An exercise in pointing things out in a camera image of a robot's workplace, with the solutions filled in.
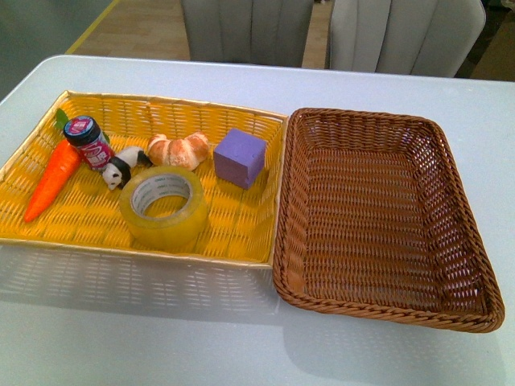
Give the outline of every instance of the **white table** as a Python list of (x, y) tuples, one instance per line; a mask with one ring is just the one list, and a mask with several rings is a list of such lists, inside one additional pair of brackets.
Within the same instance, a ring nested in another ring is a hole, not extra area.
[(0, 103), (1, 163), (65, 89), (436, 121), (507, 316), (490, 334), (439, 331), (296, 309), (269, 270), (3, 246), (0, 384), (515, 384), (514, 83), (57, 56)]

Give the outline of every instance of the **toy croissant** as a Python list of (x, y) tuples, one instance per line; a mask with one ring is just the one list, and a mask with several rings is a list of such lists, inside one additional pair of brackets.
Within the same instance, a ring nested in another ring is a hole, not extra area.
[(209, 144), (201, 132), (173, 140), (164, 134), (156, 134), (148, 141), (146, 153), (155, 165), (182, 166), (194, 170), (208, 157)]

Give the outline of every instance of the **toy panda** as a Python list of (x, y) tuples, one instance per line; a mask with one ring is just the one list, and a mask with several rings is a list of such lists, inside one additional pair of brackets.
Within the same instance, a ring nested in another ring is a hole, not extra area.
[(130, 180), (130, 169), (136, 165), (152, 166), (152, 162), (141, 147), (129, 146), (117, 153), (109, 160), (102, 173), (107, 187), (110, 190), (115, 187), (123, 188)]

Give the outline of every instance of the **chair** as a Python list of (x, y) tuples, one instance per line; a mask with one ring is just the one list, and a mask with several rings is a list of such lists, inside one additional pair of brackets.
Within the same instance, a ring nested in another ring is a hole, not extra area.
[(181, 0), (196, 61), (301, 67), (313, 0)]
[(453, 77), (485, 24), (481, 0), (333, 0), (326, 68)]

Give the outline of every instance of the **green leaf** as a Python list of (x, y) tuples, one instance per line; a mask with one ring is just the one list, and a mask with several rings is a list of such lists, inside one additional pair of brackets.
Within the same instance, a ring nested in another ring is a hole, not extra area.
[(62, 109), (57, 109), (56, 112), (56, 128), (59, 130), (64, 129), (64, 125), (68, 123), (69, 119)]

